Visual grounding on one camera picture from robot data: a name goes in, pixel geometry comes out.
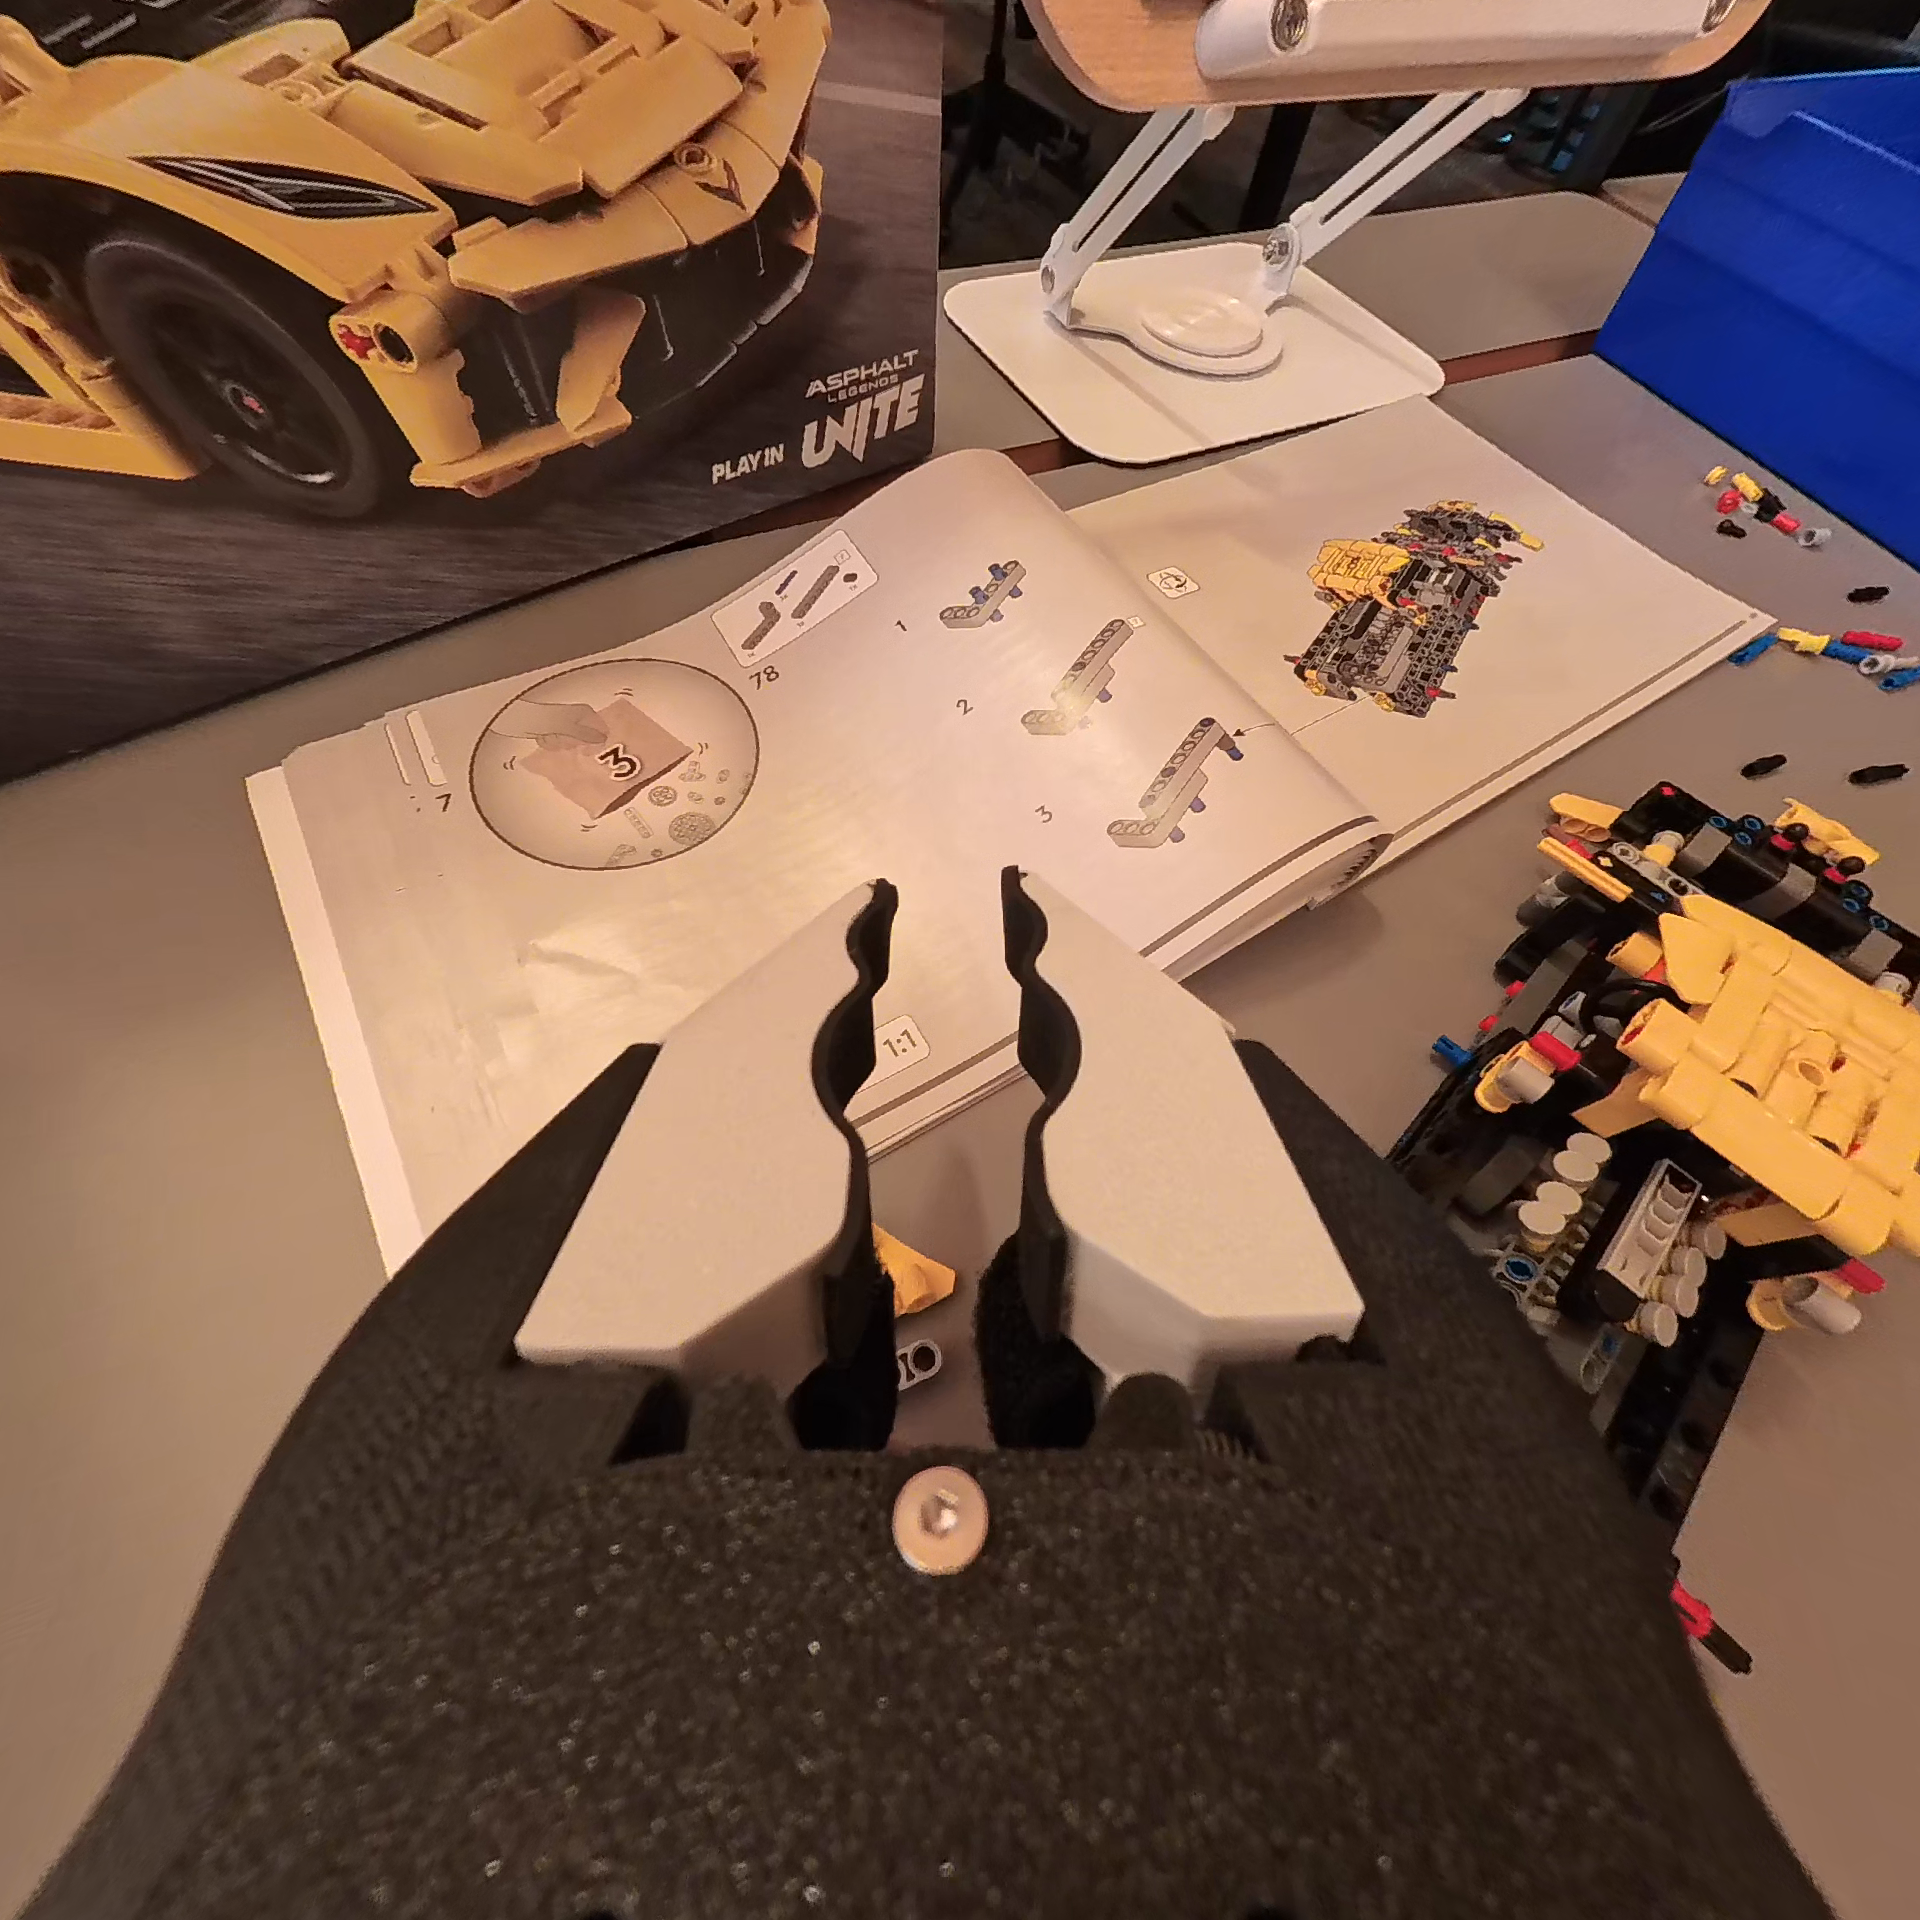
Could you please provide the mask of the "grey desk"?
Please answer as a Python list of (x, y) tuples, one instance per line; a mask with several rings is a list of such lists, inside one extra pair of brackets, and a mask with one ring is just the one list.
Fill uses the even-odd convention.
[[(1439, 405), (1623, 532), (1795, 628), (1915, 634), (1913, 571), (1846, 520), (1718, 536), (1714, 436), (1592, 355), (1651, 239), (1608, 203), (1356, 230), (1324, 274), (1431, 349)], [(799, 536), (660, 557), (5, 787), (5, 1914), (138, 1730), (226, 1525), (384, 1280), (244, 781), (390, 707), (635, 637)], [(1882, 610), (1846, 595), (1885, 584)], [(1482, 1008), (1553, 790), (1792, 795), (1885, 850), (1915, 921), (1915, 701), (1805, 658), (1714, 667), (1559, 769), (1204, 972), (1372, 1147)], [(1915, 1914), (1915, 1272), (1852, 1334), (1765, 1339), (1684, 1570), (1758, 1667), (1718, 1705), (1838, 1914)]]

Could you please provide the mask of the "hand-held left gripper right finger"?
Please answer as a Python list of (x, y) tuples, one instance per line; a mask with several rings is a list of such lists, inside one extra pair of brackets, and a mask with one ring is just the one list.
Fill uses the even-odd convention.
[(1198, 1414), (1255, 1366), (1344, 1363), (1362, 1291), (1275, 1111), (1281, 1059), (1043, 877), (1000, 873), (1036, 1107), (975, 1348), (1005, 1449), (1081, 1447), (1132, 1381)]

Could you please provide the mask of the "pile of brick parts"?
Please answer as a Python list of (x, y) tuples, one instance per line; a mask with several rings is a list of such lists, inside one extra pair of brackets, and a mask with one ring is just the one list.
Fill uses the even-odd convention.
[(921, 1320), (945, 1308), (955, 1293), (957, 1274), (939, 1260), (907, 1246), (897, 1234), (871, 1227), (877, 1264), (892, 1290), (897, 1391), (928, 1385), (944, 1369), (945, 1353)]

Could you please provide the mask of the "instruction booklet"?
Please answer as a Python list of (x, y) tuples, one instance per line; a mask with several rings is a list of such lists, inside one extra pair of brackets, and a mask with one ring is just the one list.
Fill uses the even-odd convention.
[(1103, 502), (915, 467), (710, 609), (251, 779), (397, 1268), (625, 1044), (901, 893), (892, 1148), (1014, 1078), (999, 873), (1211, 964), (1770, 619), (1413, 399)]

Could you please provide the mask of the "pile of black red pins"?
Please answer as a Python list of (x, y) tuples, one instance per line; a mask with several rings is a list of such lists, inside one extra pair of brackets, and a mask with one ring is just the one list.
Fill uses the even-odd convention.
[[(1888, 596), (1888, 591), (1892, 591), (1892, 588), (1886, 588), (1886, 584), (1860, 584), (1856, 590), (1849, 590), (1846, 601), (1856, 604), (1856, 607), (1878, 607)], [(1741, 779), (1743, 781), (1762, 781), (1762, 779), (1777, 774), (1780, 769), (1784, 769), (1787, 762), (1788, 762), (1787, 754), (1755, 756), (1741, 769)]]

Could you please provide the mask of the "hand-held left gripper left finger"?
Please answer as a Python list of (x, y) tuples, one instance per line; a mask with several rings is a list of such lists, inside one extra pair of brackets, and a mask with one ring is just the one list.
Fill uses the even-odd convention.
[(746, 1377), (806, 1447), (885, 1445), (897, 1308), (851, 1104), (877, 1068), (895, 914), (891, 881), (853, 886), (668, 1032), (515, 1355)]

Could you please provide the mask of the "white document stand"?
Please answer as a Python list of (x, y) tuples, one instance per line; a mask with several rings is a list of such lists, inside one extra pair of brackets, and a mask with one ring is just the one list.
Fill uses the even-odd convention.
[[(1468, 134), (1553, 83), (1689, 77), (1762, 1), (1027, 5), (1079, 93), (1150, 109), (1033, 269), (962, 277), (947, 323), (1095, 461), (1149, 467), (1431, 397), (1438, 363), (1309, 269)], [(1112, 247), (1236, 108), (1429, 101), (1261, 239)]]

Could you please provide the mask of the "yellow black toy brick car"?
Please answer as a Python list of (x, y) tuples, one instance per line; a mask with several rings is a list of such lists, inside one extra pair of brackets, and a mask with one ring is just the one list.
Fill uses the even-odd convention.
[(1768, 1334), (1846, 1334), (1917, 1244), (1915, 929), (1878, 853), (1660, 781), (1562, 793), (1499, 997), (1386, 1155), (1590, 1402), (1676, 1547)]

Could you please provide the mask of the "toy car set box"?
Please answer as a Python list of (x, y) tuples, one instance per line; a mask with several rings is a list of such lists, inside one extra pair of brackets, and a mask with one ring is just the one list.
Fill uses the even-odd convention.
[(932, 448), (928, 5), (3, 37), (6, 781)]

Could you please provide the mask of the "blue plastic bin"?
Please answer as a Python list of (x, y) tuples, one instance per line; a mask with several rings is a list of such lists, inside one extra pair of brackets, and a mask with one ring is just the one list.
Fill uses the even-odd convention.
[(1735, 83), (1596, 354), (1917, 564), (1917, 68)]

